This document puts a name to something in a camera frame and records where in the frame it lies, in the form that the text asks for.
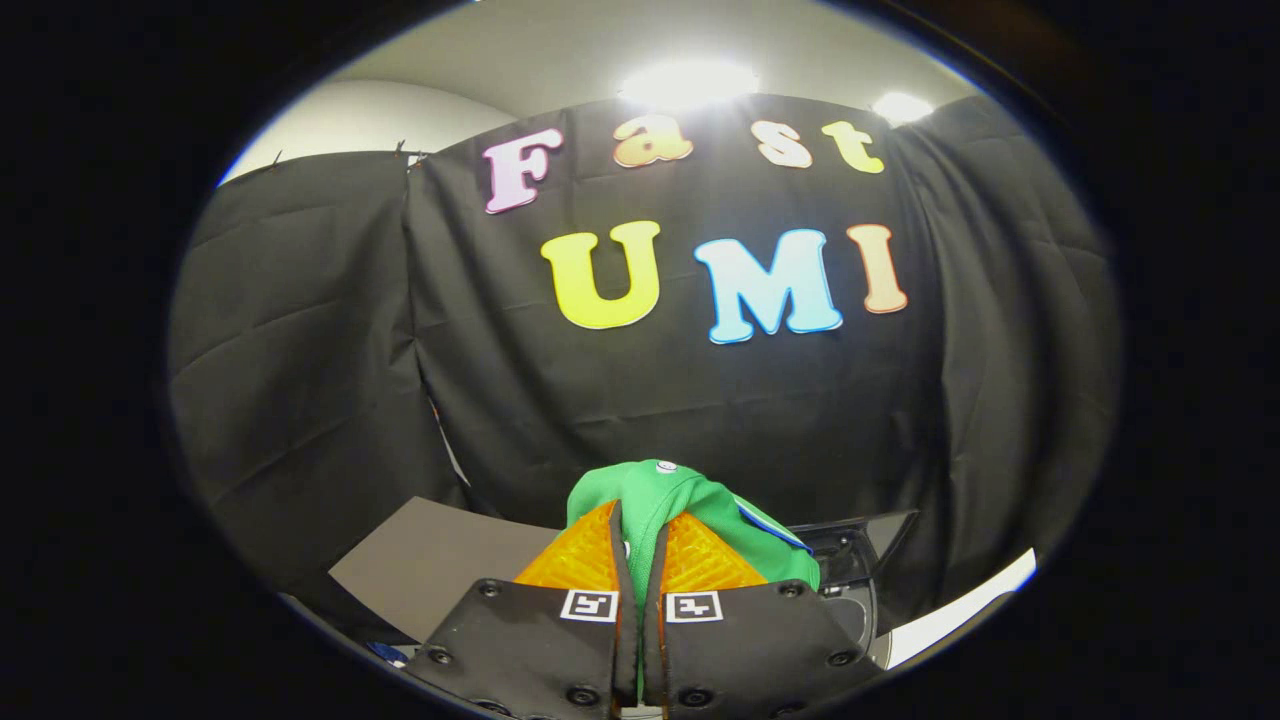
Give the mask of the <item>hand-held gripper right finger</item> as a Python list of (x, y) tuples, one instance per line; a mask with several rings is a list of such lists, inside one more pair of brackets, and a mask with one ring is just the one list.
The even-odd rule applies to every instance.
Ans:
[(817, 583), (767, 582), (685, 512), (663, 530), (644, 610), (643, 702), (663, 719), (828, 719), (886, 673), (881, 518), (801, 525)]

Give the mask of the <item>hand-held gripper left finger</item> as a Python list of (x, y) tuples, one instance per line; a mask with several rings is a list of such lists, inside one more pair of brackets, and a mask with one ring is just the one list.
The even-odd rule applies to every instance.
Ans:
[(512, 719), (617, 719), (636, 698), (637, 609), (620, 501), (513, 580), (475, 580), (410, 660), (417, 682)]

